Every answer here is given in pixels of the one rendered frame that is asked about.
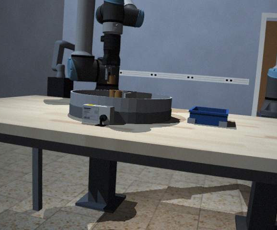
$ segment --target wall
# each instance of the wall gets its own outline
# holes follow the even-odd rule
[[[96,0],[96,9],[103,0]],[[249,79],[249,85],[120,76],[119,88],[173,97],[173,107],[206,106],[251,115],[261,15],[277,0],[135,1],[145,12],[140,28],[124,27],[122,70]],[[75,42],[76,0],[65,0],[63,40]],[[94,22],[93,49],[103,56],[102,25]],[[65,52],[64,64],[71,52]],[[75,89],[94,83],[74,82]]]
[[[0,98],[46,95],[64,2],[0,0]]]

